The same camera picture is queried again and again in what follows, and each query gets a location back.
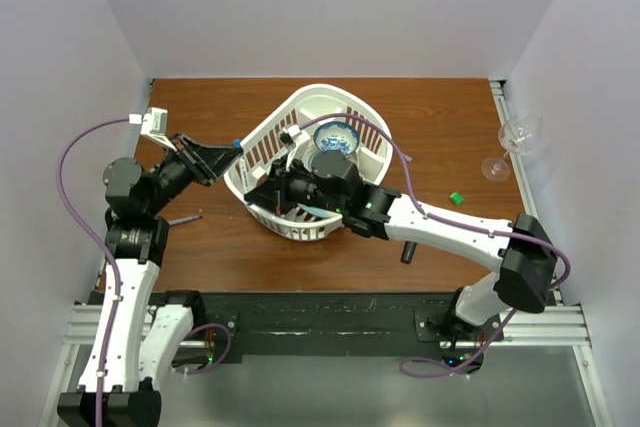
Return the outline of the green highlighter cap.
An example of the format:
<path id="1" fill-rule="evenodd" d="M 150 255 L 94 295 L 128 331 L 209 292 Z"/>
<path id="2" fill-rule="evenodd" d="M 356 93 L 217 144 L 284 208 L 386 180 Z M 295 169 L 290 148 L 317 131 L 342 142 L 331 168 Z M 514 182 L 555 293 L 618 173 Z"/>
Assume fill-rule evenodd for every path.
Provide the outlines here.
<path id="1" fill-rule="evenodd" d="M 451 193 L 449 199 L 456 206 L 461 205 L 464 202 L 464 197 L 458 192 Z"/>

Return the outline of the black green highlighter pen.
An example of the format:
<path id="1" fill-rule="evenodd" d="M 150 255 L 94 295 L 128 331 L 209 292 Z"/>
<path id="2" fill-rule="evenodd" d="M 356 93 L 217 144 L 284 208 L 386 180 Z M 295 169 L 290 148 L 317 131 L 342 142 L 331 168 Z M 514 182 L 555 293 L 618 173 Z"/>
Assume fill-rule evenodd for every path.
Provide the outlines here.
<path id="1" fill-rule="evenodd" d="M 417 244 L 415 242 L 405 242 L 401 255 L 401 262 L 404 264 L 410 264 L 413 260 Z"/>

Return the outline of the white blue marker pen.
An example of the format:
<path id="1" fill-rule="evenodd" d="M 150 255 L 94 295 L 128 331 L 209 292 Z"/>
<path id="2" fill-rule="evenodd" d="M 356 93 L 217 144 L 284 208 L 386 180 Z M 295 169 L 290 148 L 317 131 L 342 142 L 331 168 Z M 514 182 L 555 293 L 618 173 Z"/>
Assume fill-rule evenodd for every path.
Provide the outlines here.
<path id="1" fill-rule="evenodd" d="M 238 165 L 239 165 L 239 175 L 240 175 L 242 186 L 243 186 L 243 192 L 248 193 L 250 190 L 250 182 L 249 182 L 248 170 L 247 170 L 245 159 L 241 158 L 238 162 Z"/>

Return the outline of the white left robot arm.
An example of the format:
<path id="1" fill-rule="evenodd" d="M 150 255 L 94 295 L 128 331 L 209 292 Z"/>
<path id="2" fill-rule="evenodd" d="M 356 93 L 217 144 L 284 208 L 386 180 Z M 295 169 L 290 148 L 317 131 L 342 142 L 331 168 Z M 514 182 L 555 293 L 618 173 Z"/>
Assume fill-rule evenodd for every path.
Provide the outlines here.
<path id="1" fill-rule="evenodd" d="M 151 170 L 131 157 L 106 166 L 107 231 L 98 245 L 108 273 L 90 358 L 76 389 L 58 400 L 66 425 L 158 425 L 161 384 L 180 344 L 207 327 L 201 294 L 174 291 L 163 294 L 143 329 L 170 230 L 160 212 L 190 184 L 215 184 L 242 153 L 239 143 L 204 145 L 176 134 Z"/>

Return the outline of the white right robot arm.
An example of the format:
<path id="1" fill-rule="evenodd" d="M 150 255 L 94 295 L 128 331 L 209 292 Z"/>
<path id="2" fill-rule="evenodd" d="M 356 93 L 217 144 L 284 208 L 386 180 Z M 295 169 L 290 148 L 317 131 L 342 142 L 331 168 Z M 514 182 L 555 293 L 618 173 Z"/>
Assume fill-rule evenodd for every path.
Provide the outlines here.
<path id="1" fill-rule="evenodd" d="M 309 166 L 280 158 L 245 201 L 273 214 L 307 206 L 341 216 L 351 232 L 406 245 L 427 245 L 472 260 L 488 274 L 459 288 L 429 328 L 466 340 L 507 309 L 539 314 L 546 308 L 558 255 L 540 222 L 521 214 L 513 222 L 458 215 L 365 181 L 338 152 L 317 154 Z"/>

